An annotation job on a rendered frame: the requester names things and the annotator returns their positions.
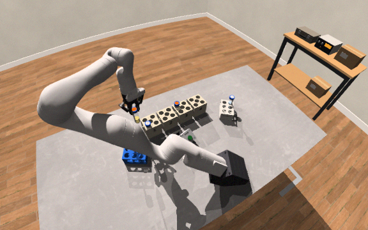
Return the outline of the clear conical tube with tan liquid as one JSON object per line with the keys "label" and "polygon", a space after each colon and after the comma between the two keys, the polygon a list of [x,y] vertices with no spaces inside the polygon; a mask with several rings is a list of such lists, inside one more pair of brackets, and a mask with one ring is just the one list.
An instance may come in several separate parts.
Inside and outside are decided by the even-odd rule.
{"label": "clear conical tube with tan liquid", "polygon": [[133,110],[133,117],[136,123],[140,123],[140,119],[139,119],[139,114],[138,114],[138,109],[137,107],[132,107]]}

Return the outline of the blue tube rack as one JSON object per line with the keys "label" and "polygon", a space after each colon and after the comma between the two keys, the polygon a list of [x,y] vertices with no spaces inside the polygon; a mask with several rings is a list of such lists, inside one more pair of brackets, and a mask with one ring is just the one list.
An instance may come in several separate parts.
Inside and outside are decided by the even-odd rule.
{"label": "blue tube rack", "polygon": [[[147,164],[148,157],[138,152],[127,150],[124,148],[122,160],[124,161],[125,164]],[[145,163],[137,163],[137,162],[145,162]]]}

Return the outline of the white tube rack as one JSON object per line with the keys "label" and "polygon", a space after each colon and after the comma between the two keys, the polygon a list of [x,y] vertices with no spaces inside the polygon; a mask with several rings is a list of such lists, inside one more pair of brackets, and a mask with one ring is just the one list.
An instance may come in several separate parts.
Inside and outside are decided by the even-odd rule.
{"label": "white tube rack", "polygon": [[[229,100],[221,100],[220,102],[221,113],[219,114],[219,117],[220,117],[219,119],[232,121],[233,116],[234,116],[234,104],[229,105],[228,101]],[[229,108],[229,106],[231,106],[231,108]]]}

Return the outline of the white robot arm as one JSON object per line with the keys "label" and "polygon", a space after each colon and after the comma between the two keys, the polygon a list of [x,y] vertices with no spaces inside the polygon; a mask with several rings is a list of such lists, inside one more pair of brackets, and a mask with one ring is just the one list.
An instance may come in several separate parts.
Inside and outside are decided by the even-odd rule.
{"label": "white robot arm", "polygon": [[[151,143],[142,128],[129,119],[89,112],[76,106],[91,88],[115,72],[121,94],[127,95],[127,102],[145,94],[144,88],[136,86],[133,65],[134,54],[130,49],[110,48],[85,69],[47,86],[38,101],[39,117],[50,125],[89,135],[165,164],[174,165],[183,157],[186,166],[221,177],[227,169],[224,158],[176,134],[171,134],[158,146]],[[118,66],[122,67],[118,69]]]}

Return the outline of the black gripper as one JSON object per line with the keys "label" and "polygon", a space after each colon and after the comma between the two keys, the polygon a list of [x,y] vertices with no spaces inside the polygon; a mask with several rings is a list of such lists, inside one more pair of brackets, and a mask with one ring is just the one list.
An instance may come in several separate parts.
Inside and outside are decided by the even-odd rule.
{"label": "black gripper", "polygon": [[[127,102],[126,101],[126,95],[123,95],[121,94],[122,97],[123,97],[123,103],[122,104],[119,104],[119,106],[126,112],[129,112],[131,115],[134,115],[133,114],[133,110],[132,110],[132,105],[135,104],[135,106],[137,107],[138,109],[138,112],[140,110],[140,107],[139,105],[142,104],[142,100],[143,100],[143,96],[140,96],[138,98],[136,98],[135,100],[131,101],[131,102]],[[127,105],[127,108],[125,107],[125,104]]]}

